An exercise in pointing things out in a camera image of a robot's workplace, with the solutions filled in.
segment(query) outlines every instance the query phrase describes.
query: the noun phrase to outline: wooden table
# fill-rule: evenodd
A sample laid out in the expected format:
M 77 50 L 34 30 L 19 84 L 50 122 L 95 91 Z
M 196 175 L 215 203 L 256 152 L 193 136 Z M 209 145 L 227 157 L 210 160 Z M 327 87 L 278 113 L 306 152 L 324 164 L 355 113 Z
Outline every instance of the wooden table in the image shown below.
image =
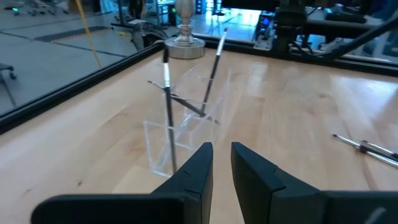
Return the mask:
M 176 79 L 197 60 L 171 60 Z M 230 147 L 240 141 L 319 189 L 397 190 L 398 171 L 331 137 L 398 149 L 398 79 L 223 52 L 232 66 L 226 122 L 215 144 L 212 223 L 243 223 Z M 162 79 L 157 53 L 0 136 L 0 220 L 28 223 L 65 193 L 151 192 L 142 120 Z

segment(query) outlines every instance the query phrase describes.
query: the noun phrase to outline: transparent plastic box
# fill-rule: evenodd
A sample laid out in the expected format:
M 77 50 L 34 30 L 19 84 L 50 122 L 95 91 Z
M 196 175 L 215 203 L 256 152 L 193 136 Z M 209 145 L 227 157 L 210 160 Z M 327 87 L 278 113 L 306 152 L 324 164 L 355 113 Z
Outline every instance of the transparent plastic box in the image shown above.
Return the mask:
M 199 64 L 178 80 L 172 80 L 172 93 L 200 110 L 204 104 L 212 67 L 212 63 Z M 204 142 L 213 144 L 216 142 L 221 125 L 223 125 L 224 102 L 229 82 L 229 69 L 219 64 L 206 103 L 206 116 L 201 117 L 172 100 L 174 119 L 172 129 L 175 136 L 177 168 L 181 167 Z M 144 121 L 144 130 L 150 168 L 154 173 L 166 177 L 173 174 L 168 128 L 171 127 L 168 127 L 167 123 L 165 94 L 163 93 L 159 95 L 159 99 L 149 111 Z

